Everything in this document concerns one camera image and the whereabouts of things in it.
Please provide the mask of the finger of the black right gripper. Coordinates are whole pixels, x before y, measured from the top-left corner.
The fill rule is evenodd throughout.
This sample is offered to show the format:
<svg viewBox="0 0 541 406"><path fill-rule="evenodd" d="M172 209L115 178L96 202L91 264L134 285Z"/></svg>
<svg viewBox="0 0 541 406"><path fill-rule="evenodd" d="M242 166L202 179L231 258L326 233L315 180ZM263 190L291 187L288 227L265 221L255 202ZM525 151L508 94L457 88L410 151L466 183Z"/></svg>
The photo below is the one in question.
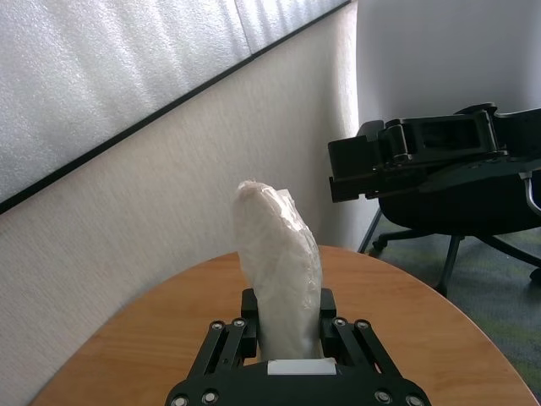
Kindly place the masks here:
<svg viewBox="0 0 541 406"><path fill-rule="evenodd" d="M334 179L423 167L500 154L485 110L427 118L364 123L358 135L328 145Z"/></svg>
<svg viewBox="0 0 541 406"><path fill-rule="evenodd" d="M416 189L427 180L423 169L406 169L390 172L372 172L349 178L329 177L332 201L357 200L360 195L367 199L382 195L400 194Z"/></svg>

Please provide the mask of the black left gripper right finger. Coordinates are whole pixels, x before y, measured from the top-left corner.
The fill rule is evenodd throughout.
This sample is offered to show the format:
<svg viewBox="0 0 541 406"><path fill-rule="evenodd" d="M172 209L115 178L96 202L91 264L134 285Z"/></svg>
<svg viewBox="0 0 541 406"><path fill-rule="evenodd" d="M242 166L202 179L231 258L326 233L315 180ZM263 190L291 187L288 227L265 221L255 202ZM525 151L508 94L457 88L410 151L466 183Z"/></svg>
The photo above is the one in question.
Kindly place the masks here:
<svg viewBox="0 0 541 406"><path fill-rule="evenodd" d="M337 314L334 295L329 288L320 294L320 341L323 355L339 365L365 373L400 377L394 361L365 319L349 322Z"/></svg>

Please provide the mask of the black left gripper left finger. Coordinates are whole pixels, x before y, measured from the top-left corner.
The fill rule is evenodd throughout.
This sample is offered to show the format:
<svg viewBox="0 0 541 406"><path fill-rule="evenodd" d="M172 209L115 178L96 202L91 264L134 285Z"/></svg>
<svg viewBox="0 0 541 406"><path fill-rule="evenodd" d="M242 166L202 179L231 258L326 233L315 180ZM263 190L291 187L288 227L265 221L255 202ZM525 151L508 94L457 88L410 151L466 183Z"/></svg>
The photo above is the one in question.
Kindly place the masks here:
<svg viewBox="0 0 541 406"><path fill-rule="evenodd" d="M257 299L252 288L242 291L241 315L229 324L212 321L188 373L200 377L235 370L256 357L260 332Z"/></svg>

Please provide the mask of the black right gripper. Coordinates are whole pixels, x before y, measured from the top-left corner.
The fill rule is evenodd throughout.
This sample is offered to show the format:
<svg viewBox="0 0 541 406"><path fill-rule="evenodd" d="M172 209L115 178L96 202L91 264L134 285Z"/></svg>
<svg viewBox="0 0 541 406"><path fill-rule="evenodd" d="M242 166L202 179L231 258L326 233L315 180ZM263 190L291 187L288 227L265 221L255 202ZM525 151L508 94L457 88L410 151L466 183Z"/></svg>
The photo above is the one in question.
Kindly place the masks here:
<svg viewBox="0 0 541 406"><path fill-rule="evenodd" d="M426 170L423 189L450 187L540 169L540 110L496 112L493 103L470 106L460 114L482 113L488 119L494 152L468 153L465 156Z"/></svg>

